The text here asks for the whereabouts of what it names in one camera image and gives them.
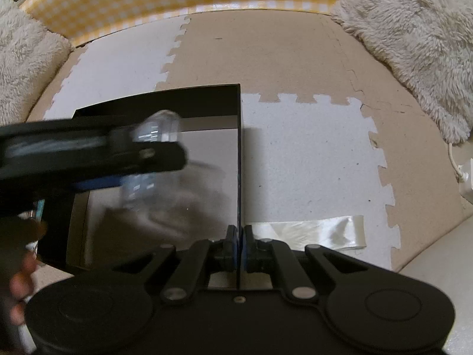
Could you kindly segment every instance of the power outlet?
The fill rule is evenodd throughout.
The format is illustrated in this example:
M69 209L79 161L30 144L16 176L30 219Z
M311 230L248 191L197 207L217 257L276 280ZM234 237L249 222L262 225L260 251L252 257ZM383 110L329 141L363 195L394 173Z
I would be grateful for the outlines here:
M466 179L458 184L460 195L473 204L473 159L468 160L465 164L460 166L462 172L466 173Z

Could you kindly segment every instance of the human hand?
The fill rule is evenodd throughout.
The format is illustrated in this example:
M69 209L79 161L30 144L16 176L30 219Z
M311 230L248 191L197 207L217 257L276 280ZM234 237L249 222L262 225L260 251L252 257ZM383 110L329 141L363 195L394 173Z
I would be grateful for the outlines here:
M46 225L35 222L35 228L39 240L46 233ZM25 303L22 300L31 296L35 290L32 274L36 270L36 265L36 255L33 252L27 252L23 257L20 271L9 281L11 295L19 301L10 310L12 324L21 325L25 322Z

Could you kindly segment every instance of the finger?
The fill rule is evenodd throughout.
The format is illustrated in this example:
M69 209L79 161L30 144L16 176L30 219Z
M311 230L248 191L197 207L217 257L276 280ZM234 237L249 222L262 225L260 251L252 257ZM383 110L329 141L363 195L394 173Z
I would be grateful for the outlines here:
M30 274L18 272L10 280L11 294L18 300L31 295L35 290Z
M46 231L48 230L48 225L46 224L46 222L37 222L36 220L35 223L37 237L38 240L40 240L46 234Z
M18 303L10 310L10 320L16 326L20 326L25 322L24 303Z
M23 272L32 274L36 271L36 257L33 252L27 252L23 258Z

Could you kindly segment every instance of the white electrical cable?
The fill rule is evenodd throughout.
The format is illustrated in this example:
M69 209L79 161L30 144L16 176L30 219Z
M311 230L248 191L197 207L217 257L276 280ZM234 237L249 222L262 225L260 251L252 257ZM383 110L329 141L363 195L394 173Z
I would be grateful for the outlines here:
M464 183L468 178L468 174L463 172L460 169L460 167L456 164L455 160L453 159L452 143L448 144L448 157L450 158L450 163L452 163L453 169L455 169L455 173L456 173L456 177L458 178L458 181Z

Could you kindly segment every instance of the metal screw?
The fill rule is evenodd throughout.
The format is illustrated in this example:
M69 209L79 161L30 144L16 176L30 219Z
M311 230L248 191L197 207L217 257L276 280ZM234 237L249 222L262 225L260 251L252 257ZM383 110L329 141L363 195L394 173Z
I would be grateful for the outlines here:
M150 157L153 157L155 154L153 148L145 148L140 151L140 157L142 159L149 159Z
M243 304L244 302L246 302L246 298L244 296L235 296L233 298L233 302L235 302L236 304Z
M312 299L317 292L312 287L296 287L292 290L292 296L298 299Z
M169 300L181 300L187 296L187 292L180 287L171 287L165 290L163 295Z

